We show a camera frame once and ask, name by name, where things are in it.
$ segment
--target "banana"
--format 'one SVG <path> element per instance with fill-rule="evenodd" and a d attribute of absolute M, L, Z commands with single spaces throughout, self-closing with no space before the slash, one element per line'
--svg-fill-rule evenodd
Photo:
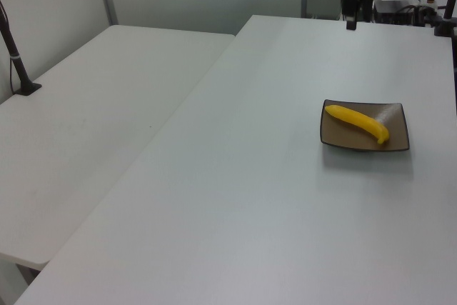
<path fill-rule="evenodd" d="M 337 119 L 369 132 L 378 139 L 378 144 L 384 143 L 389 138 L 388 129 L 383 124 L 360 112 L 339 105 L 328 105 L 326 106 L 326 111 Z"/>

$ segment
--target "plate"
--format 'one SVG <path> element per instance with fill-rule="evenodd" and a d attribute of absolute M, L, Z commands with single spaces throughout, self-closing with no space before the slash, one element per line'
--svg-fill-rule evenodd
<path fill-rule="evenodd" d="M 367 131 L 332 117 L 325 111 L 328 105 L 340 105 L 361 112 L 382 123 L 389 131 L 389 140 L 378 144 Z M 325 100 L 321 114 L 321 142 L 329 146 L 358 151 L 405 151 L 409 150 L 408 127 L 403 105 L 350 103 L 347 101 Z"/>

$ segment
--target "wire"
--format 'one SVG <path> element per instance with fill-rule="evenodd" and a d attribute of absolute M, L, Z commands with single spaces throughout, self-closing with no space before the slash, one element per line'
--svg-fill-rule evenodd
<path fill-rule="evenodd" d="M 1 15 L 5 17 L 6 25 L 8 26 L 8 29 L 9 29 L 8 14 L 6 14 L 6 10 L 3 7 L 1 0 L 0 0 L 0 9 L 1 9 Z M 9 88 L 11 89 L 11 93 L 15 94 L 14 89 L 13 89 L 13 59 L 11 57 L 9 57 Z"/>
<path fill-rule="evenodd" d="M 1 9 L 1 13 L 5 16 L 6 24 L 8 25 L 8 29 L 9 29 L 8 15 L 6 14 L 5 8 L 3 7 L 1 0 L 0 0 L 0 9 Z"/>
<path fill-rule="evenodd" d="M 13 89 L 13 59 L 11 57 L 9 58 L 9 88 L 13 95 L 16 94 Z"/>
<path fill-rule="evenodd" d="M 414 8 L 416 8 L 414 5 L 407 5 L 407 6 L 405 6 L 405 7 L 402 7 L 401 9 L 399 9 L 395 14 L 398 14 L 398 13 L 400 13 L 401 11 L 404 11 L 404 10 L 406 10 L 406 9 L 411 10 L 411 9 L 414 9 Z"/>

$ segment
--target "stand base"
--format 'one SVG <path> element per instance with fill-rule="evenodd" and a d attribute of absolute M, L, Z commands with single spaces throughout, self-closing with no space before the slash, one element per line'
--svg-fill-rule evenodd
<path fill-rule="evenodd" d="M 14 92 L 15 94 L 19 94 L 20 96 L 29 96 L 30 94 L 34 93 L 37 89 L 41 88 L 40 84 L 31 84 L 32 87 L 28 89 L 19 89 L 18 91 Z"/>
<path fill-rule="evenodd" d="M 452 21 L 442 21 L 438 26 L 435 27 L 435 36 L 451 37 L 452 31 L 455 27 L 456 24 Z"/>

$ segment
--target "floor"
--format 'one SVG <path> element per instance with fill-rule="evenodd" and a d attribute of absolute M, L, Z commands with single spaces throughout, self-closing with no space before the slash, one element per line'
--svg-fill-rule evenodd
<path fill-rule="evenodd" d="M 0 305 L 13 305 L 26 288 L 16 265 L 0 260 Z"/>

